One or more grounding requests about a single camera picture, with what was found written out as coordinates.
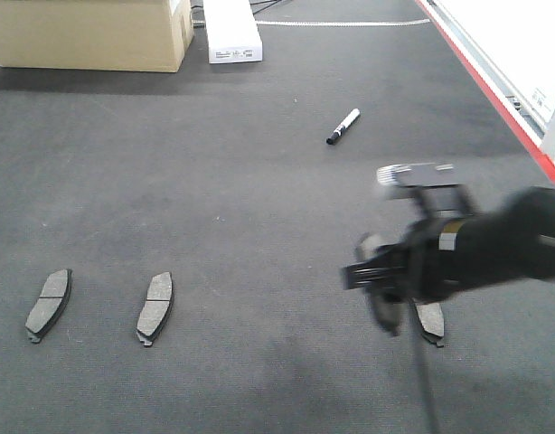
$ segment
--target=white marker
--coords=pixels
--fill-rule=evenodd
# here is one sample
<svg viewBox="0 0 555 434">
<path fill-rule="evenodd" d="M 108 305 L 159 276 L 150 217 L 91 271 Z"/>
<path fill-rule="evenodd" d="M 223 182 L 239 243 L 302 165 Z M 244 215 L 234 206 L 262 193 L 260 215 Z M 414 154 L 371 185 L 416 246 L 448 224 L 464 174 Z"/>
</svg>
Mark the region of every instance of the white marker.
<svg viewBox="0 0 555 434">
<path fill-rule="evenodd" d="M 338 128 L 336 128 L 334 130 L 334 133 L 332 134 L 332 136 L 325 140 L 325 143 L 327 143 L 328 145 L 334 145 L 335 142 L 338 141 L 338 138 L 340 138 L 342 136 L 342 134 L 346 132 L 346 129 L 348 129 L 350 127 L 350 125 L 359 116 L 360 116 L 360 110 L 359 109 L 355 108 L 354 110 L 352 110 L 350 112 L 350 114 L 348 116 L 346 116 L 346 119 L 344 119 L 342 121 L 342 123 L 340 125 L 338 125 Z"/>
</svg>

